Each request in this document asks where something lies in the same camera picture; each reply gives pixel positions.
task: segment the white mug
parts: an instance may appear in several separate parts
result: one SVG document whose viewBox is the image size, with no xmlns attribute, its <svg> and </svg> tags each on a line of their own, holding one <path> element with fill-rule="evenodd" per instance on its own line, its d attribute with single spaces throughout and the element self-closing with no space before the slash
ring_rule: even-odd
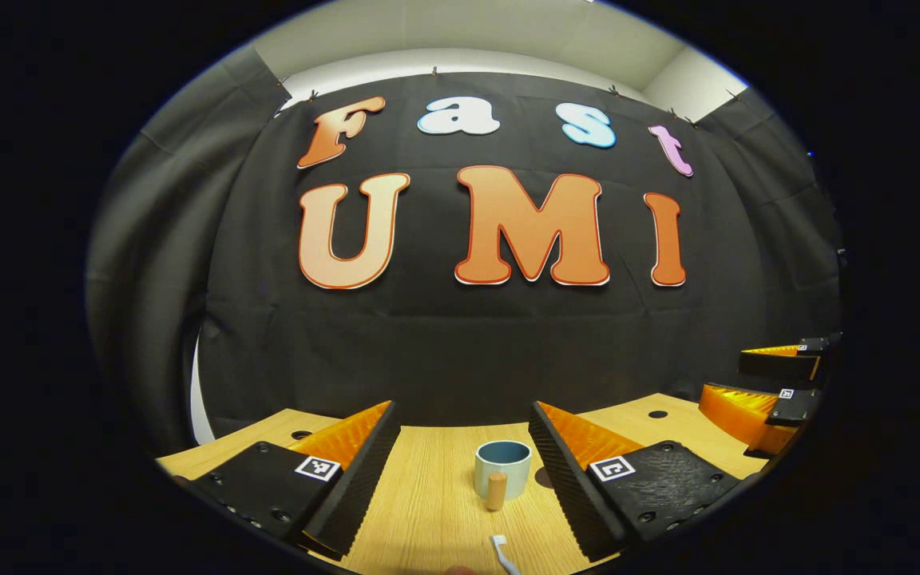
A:
<svg viewBox="0 0 920 575">
<path fill-rule="evenodd" d="M 504 502 L 518 498 L 527 485 L 530 473 L 530 447 L 519 441 L 501 440 L 482 444 L 474 452 L 474 491 L 482 499 L 489 496 L 489 476 L 506 474 Z"/>
</svg>

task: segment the toothbrush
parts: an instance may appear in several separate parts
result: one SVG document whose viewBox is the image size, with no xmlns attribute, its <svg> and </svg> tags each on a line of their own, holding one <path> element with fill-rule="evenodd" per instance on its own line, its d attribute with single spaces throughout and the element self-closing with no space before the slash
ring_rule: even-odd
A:
<svg viewBox="0 0 920 575">
<path fill-rule="evenodd" d="M 511 560 L 506 559 L 506 556 L 503 554 L 503 549 L 499 547 L 500 545 L 506 545 L 506 535 L 493 535 L 492 545 L 496 546 L 496 554 L 499 556 L 499 563 L 503 564 L 503 569 L 505 569 L 509 575 L 521 575 L 521 572 L 518 571 L 518 566 L 514 565 Z"/>
</svg>

